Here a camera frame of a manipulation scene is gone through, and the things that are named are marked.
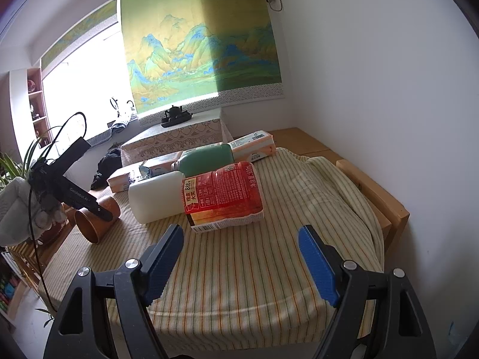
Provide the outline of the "green mountain landscape tapestry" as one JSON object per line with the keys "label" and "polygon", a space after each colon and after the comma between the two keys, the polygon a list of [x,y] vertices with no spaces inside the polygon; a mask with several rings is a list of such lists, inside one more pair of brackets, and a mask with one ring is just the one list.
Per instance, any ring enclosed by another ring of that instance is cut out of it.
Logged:
{"label": "green mountain landscape tapestry", "polygon": [[138,113],[283,92],[266,0],[119,0]]}

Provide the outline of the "orange tissue pack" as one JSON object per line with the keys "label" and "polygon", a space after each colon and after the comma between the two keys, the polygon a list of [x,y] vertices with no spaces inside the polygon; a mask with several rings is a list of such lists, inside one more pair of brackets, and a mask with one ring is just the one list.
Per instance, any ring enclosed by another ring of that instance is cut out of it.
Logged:
{"label": "orange tissue pack", "polygon": [[140,178],[139,166],[129,165],[115,170],[107,179],[109,188],[113,193],[127,191],[132,183]]}
{"label": "orange tissue pack", "polygon": [[174,170],[175,163],[179,160],[182,153],[182,151],[172,152],[145,160],[145,166],[150,168],[152,177],[167,174]]}
{"label": "orange tissue pack", "polygon": [[235,162],[255,162],[277,152],[274,137],[258,130],[229,142]]}

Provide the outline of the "black bag on floor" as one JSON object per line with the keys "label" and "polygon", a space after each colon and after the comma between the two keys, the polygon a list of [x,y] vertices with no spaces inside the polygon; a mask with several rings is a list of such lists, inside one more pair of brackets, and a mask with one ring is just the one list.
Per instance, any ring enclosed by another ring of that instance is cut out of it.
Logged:
{"label": "black bag on floor", "polygon": [[108,178],[117,170],[122,168],[121,150],[112,148],[97,164],[97,172],[93,177],[90,186],[92,191],[98,191],[108,186]]}

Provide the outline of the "blue orange snack pack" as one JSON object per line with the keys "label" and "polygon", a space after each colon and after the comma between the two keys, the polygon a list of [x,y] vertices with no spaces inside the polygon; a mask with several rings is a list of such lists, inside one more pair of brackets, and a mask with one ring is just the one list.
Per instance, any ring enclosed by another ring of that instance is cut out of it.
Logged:
{"label": "blue orange snack pack", "polygon": [[129,184],[140,182],[151,178],[151,170],[148,166],[145,166],[145,162],[139,162],[130,166],[128,175]]}

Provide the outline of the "white pink wall shelf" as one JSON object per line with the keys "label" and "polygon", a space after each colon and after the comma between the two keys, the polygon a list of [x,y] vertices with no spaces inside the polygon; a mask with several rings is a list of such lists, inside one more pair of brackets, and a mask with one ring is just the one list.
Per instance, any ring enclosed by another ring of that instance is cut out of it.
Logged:
{"label": "white pink wall shelf", "polygon": [[23,156],[38,138],[40,147],[52,140],[52,132],[40,67],[9,72],[10,111],[16,146]]}

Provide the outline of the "green insulated bottle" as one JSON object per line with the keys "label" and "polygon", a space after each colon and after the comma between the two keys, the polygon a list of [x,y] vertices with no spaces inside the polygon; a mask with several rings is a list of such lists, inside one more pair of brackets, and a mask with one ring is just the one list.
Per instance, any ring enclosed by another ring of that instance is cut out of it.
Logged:
{"label": "green insulated bottle", "polygon": [[171,169],[185,177],[208,173],[234,162],[229,144],[208,144],[184,151]]}

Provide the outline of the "lace covered side table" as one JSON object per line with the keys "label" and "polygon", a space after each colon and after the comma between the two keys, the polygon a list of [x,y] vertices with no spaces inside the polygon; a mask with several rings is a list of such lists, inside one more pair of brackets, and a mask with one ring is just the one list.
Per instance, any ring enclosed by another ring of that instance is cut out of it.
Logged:
{"label": "lace covered side table", "polygon": [[122,166],[232,140],[221,109],[194,113],[189,121],[167,128],[157,124],[129,139],[121,146]]}

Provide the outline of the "white plastic cup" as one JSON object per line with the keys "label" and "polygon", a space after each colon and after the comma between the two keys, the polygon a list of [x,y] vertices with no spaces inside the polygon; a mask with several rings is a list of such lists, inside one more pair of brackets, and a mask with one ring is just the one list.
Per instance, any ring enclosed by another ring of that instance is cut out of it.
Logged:
{"label": "white plastic cup", "polygon": [[137,221],[148,224],[183,213],[183,180],[181,172],[173,171],[131,184],[128,199]]}

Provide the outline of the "brown patterned paper cup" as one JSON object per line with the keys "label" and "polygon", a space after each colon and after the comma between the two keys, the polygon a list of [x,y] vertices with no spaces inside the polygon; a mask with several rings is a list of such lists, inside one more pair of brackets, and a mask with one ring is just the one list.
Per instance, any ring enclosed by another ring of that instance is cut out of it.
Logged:
{"label": "brown patterned paper cup", "polygon": [[120,216],[120,207],[112,196],[101,197],[97,202],[111,213],[111,220],[103,220],[86,208],[81,208],[74,213],[76,226],[92,244],[98,244]]}

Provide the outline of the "orange tissue pack left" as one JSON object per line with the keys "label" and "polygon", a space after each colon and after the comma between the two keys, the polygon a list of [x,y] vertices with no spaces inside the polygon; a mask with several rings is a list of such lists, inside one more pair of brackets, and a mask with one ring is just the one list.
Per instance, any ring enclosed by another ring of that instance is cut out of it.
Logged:
{"label": "orange tissue pack left", "polygon": [[109,188],[113,193],[127,191],[132,183],[140,178],[139,166],[129,165],[115,170],[107,179]]}

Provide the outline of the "red instant noodle bowl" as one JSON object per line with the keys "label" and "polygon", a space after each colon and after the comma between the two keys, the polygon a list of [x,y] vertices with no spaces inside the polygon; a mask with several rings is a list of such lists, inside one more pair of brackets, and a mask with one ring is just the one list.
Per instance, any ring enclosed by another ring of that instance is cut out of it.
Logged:
{"label": "red instant noodle bowl", "polygon": [[263,193],[252,163],[241,161],[186,177],[181,196],[192,231],[209,232],[264,218]]}

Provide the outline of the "green spider plant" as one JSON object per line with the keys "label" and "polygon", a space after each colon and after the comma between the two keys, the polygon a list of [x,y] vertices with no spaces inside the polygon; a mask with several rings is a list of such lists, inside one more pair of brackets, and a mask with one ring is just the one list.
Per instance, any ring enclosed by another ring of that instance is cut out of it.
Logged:
{"label": "green spider plant", "polygon": [[34,139],[28,146],[26,153],[20,161],[15,161],[6,153],[1,154],[1,191],[15,178],[21,177],[28,179],[30,169],[37,159],[46,156],[46,152],[53,146],[48,138],[52,130],[59,129],[60,126],[50,127],[39,137]]}

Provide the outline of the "orange tissue pack middle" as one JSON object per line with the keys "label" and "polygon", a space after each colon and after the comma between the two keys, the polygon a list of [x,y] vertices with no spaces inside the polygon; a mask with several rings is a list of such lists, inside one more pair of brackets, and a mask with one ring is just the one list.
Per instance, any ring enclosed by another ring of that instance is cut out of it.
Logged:
{"label": "orange tissue pack middle", "polygon": [[145,160],[145,166],[150,168],[152,177],[167,174],[174,170],[175,163],[179,160],[182,153],[182,151],[172,152]]}

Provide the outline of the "striped yellow tablecloth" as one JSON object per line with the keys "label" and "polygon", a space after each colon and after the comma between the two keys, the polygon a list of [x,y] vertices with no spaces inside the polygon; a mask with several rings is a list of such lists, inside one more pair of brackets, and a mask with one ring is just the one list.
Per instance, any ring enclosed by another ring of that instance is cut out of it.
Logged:
{"label": "striped yellow tablecloth", "polygon": [[334,310],[304,263],[299,229],[311,225],[343,258],[369,271],[384,268],[382,229],[363,194],[324,157],[281,148],[255,170],[263,219],[211,232],[193,232],[185,215],[140,224],[127,194],[117,193],[120,219],[97,245],[70,232],[44,270],[42,299],[58,308],[78,268],[114,270],[178,224],[184,248],[148,309],[165,347],[216,351],[319,341]]}

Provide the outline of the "orange tissue pack right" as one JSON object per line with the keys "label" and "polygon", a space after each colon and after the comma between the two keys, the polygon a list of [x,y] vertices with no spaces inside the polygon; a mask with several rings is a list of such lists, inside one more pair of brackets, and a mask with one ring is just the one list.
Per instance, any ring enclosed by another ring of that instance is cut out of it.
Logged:
{"label": "orange tissue pack right", "polygon": [[258,130],[229,142],[235,162],[255,162],[277,152],[274,137]]}

